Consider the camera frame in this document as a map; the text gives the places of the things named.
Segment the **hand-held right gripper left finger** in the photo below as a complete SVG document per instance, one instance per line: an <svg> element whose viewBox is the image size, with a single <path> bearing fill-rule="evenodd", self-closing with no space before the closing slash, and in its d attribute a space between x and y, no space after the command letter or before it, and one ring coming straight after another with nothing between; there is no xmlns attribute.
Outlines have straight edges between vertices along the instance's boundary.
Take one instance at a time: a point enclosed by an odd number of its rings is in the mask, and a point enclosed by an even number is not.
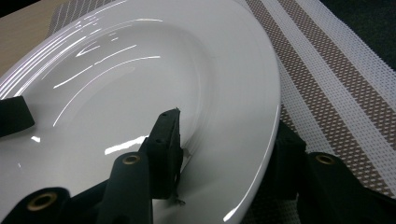
<svg viewBox="0 0 396 224"><path fill-rule="evenodd" d="M180 146L180 110L162 112L140 152L148 156L149 186L152 199L168 199L177 195L183 149Z"/></svg>

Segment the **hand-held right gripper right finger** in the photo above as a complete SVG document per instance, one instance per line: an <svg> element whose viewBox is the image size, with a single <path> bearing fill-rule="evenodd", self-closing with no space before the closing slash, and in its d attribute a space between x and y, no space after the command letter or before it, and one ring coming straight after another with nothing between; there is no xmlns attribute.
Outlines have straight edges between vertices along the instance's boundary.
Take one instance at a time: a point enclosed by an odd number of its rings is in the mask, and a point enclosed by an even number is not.
<svg viewBox="0 0 396 224"><path fill-rule="evenodd" d="M283 121L279 122L264 185L280 200L295 200L306 143Z"/></svg>

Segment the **white plate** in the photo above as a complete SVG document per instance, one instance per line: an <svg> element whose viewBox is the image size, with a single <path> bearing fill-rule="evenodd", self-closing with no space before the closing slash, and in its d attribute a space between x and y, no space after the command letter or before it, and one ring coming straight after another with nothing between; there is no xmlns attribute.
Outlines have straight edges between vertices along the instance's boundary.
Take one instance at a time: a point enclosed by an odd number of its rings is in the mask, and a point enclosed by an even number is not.
<svg viewBox="0 0 396 224"><path fill-rule="evenodd" d="M280 75L267 33L234 0L116 0L66 25L0 76L34 125L0 137L0 220L28 194L78 194L180 112L181 204L155 224L241 224L276 138Z"/></svg>

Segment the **brown striped woven placemat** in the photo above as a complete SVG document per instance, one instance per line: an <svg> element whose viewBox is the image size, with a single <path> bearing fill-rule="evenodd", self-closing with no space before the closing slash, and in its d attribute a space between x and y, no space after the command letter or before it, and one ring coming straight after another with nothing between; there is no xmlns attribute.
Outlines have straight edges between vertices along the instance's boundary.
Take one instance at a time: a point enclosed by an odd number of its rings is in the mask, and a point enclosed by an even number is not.
<svg viewBox="0 0 396 224"><path fill-rule="evenodd" d="M363 186L396 199L396 72L320 0L234 0L278 59L281 119L310 151L344 161Z"/></svg>

